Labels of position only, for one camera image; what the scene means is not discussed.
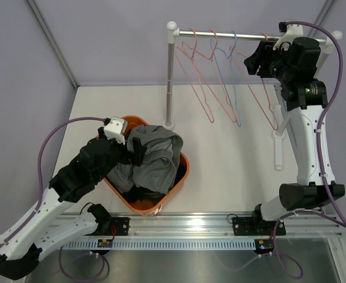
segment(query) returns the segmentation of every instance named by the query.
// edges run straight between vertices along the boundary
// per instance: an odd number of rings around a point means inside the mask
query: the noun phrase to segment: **blue hanger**
[[[237,44],[237,36],[236,36],[236,32],[235,31],[232,31],[232,32],[234,33],[234,46],[233,46],[232,50],[230,51],[230,54],[228,55],[224,50],[222,50],[219,47],[216,47],[216,49],[218,49],[221,52],[223,52],[225,57],[226,57],[226,59],[229,60],[229,66],[230,66],[230,70],[232,72],[232,84],[233,84],[233,91],[234,91],[234,98],[235,98],[234,108],[235,108],[235,110],[238,113],[237,125],[238,125],[238,127],[240,127],[241,126],[241,120],[240,120],[240,114],[239,114],[239,111],[238,111],[238,108],[237,108],[236,73],[234,71],[233,62],[232,62],[232,55],[233,55],[234,49],[236,48],[236,44]],[[213,40],[214,40],[213,38],[211,38],[211,40],[210,40],[210,46],[211,46],[212,51],[213,51],[213,48],[214,48],[214,45],[213,45],[214,41]],[[215,58],[216,66],[217,66],[217,68],[219,70],[220,78],[224,82],[224,79],[223,79],[223,76],[222,76],[222,73],[221,73],[220,66],[219,66],[218,60],[216,58],[216,55],[213,54],[213,56]],[[226,88],[226,84],[224,84],[224,88],[225,88],[226,95],[228,96],[228,99],[230,101],[230,97],[229,97],[228,89]]]

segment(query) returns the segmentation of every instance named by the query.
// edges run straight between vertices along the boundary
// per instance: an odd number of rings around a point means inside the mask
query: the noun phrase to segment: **gray clothing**
[[[127,142],[129,151],[133,151],[133,137],[138,137],[141,144],[147,147],[143,164],[140,167],[118,164],[107,177],[121,192],[129,192],[136,185],[167,194],[174,186],[182,138],[162,126],[141,125],[130,132]]]

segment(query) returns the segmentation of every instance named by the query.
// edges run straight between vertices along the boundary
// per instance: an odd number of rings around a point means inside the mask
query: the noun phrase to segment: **black mounting bracket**
[[[115,236],[128,236],[128,230],[130,229],[130,218],[128,217],[111,217],[110,224],[104,231],[95,231],[90,236],[112,236],[112,227],[115,227]]]
[[[261,205],[257,205],[251,216],[232,218],[232,226],[235,236],[270,236],[273,237],[273,229],[276,221],[262,219]],[[279,223],[276,236],[285,236],[284,223]]]

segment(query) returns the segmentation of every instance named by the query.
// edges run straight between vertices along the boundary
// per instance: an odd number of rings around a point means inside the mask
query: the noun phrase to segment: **metal base plate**
[[[262,225],[257,228],[253,224],[251,217],[234,217],[232,218],[233,231],[235,236],[270,236],[273,237],[273,227],[276,221],[264,221]],[[284,223],[280,223],[276,236],[285,236]]]

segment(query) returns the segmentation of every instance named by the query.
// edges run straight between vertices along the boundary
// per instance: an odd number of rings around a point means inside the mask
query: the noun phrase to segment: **cable tie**
[[[299,216],[299,214],[296,212],[296,210],[301,210],[300,208],[296,208],[294,210],[292,210],[292,212],[295,214],[295,216]]]

